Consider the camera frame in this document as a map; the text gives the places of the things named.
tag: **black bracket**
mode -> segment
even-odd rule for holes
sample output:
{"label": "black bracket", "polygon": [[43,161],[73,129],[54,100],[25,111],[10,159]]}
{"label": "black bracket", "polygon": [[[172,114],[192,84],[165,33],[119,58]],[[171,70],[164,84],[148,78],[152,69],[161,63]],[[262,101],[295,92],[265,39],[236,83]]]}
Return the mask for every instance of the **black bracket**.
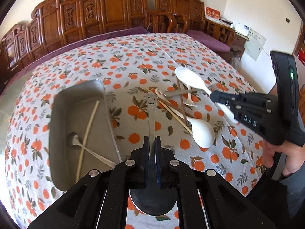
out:
{"label": "black bracket", "polygon": [[[275,229],[276,226],[214,170],[192,170],[155,139],[157,182],[175,189],[180,229]],[[29,229],[124,229],[130,189],[147,188],[149,144],[113,170],[92,170],[38,216]]]}

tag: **table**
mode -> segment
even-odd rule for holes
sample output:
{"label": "table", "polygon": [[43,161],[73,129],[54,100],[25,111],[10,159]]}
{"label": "table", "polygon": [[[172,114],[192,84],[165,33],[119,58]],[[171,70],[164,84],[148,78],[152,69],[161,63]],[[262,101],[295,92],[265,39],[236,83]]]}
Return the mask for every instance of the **table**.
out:
{"label": "table", "polygon": [[[61,54],[38,66],[23,87],[12,115],[5,149],[10,201],[21,228],[56,201],[63,192],[53,185],[48,160],[48,124],[54,97],[67,87],[100,79],[111,109],[113,131],[124,160],[142,147],[148,135],[144,93],[137,87],[177,89],[174,70],[185,66],[202,76],[207,85],[238,93],[254,91],[247,81],[210,49],[185,34],[143,34],[99,41]],[[241,124],[229,124],[224,113],[201,92],[192,95],[197,108],[186,111],[207,120],[216,142],[200,148],[184,128],[160,107],[156,136],[178,160],[192,168],[215,169],[247,195],[264,172],[262,138]],[[170,102],[177,106],[179,97]],[[128,203],[128,229],[178,228],[177,206],[168,214],[141,214]]]}

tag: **metal tray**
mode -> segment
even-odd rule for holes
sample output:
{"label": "metal tray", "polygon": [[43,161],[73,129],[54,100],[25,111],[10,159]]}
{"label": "metal tray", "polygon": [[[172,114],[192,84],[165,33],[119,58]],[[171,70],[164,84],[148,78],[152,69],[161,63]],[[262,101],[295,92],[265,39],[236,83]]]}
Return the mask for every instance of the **metal tray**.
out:
{"label": "metal tray", "polygon": [[[121,156],[110,123],[109,109],[100,80],[94,79],[62,90],[54,99],[49,134],[51,179],[57,189],[67,191],[75,184],[79,146],[67,145],[67,135],[76,132],[83,141],[85,130],[96,101],[100,104],[89,132],[86,147],[120,163]],[[92,169],[111,170],[87,151],[84,152],[80,177]]]}

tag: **metal spoon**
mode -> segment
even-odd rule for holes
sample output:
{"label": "metal spoon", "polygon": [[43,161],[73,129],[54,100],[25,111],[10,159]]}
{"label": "metal spoon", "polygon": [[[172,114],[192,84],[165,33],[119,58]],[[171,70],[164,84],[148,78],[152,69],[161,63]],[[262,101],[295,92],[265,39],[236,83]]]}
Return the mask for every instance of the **metal spoon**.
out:
{"label": "metal spoon", "polygon": [[117,163],[112,162],[111,160],[109,160],[109,159],[107,159],[105,157],[102,157],[102,156],[96,154],[95,152],[89,150],[88,148],[84,147],[82,145],[82,143],[80,143],[79,137],[78,137],[77,133],[75,133],[75,132],[71,132],[71,133],[68,134],[68,136],[67,136],[67,144],[71,145],[71,146],[78,145],[78,146],[84,148],[91,155],[95,156],[98,160],[100,160],[101,162],[105,163],[106,165],[108,165],[111,168],[115,168],[115,166],[117,165]]}
{"label": "metal spoon", "polygon": [[155,121],[156,121],[156,106],[157,96],[153,92],[146,93],[146,105],[148,110],[148,130],[149,130],[149,162],[155,162],[155,154],[153,152],[155,142]]}

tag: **white plastic spoon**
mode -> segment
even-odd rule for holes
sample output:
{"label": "white plastic spoon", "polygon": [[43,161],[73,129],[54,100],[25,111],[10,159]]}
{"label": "white plastic spoon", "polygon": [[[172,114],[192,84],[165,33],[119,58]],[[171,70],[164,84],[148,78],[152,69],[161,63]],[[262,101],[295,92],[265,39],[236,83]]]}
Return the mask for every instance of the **white plastic spoon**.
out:
{"label": "white plastic spoon", "polygon": [[202,78],[195,72],[186,67],[177,67],[175,70],[176,77],[186,85],[196,89],[203,89],[208,95],[212,92],[207,88]]}
{"label": "white plastic spoon", "polygon": [[[195,72],[191,71],[186,67],[177,67],[175,70],[176,77],[186,85],[189,85],[196,89],[204,90],[208,95],[211,95],[211,91],[207,88],[202,78],[196,74]],[[226,105],[221,103],[215,103],[218,109],[221,109],[225,114],[225,119],[230,123],[238,123],[237,120],[234,119],[234,114],[232,111],[227,108]]]}
{"label": "white plastic spoon", "polygon": [[[171,107],[170,109],[175,114],[183,118],[183,115],[176,109]],[[215,140],[215,132],[213,127],[204,120],[194,119],[190,117],[186,117],[186,119],[192,124],[193,138],[196,144],[202,148],[211,147]]]}
{"label": "white plastic spoon", "polygon": [[161,98],[162,100],[167,101],[167,102],[170,102],[170,101],[167,99],[167,97],[165,97],[165,96],[163,95],[163,93],[162,93],[158,88],[155,89],[155,93],[156,93],[156,95],[157,95],[159,98]]}

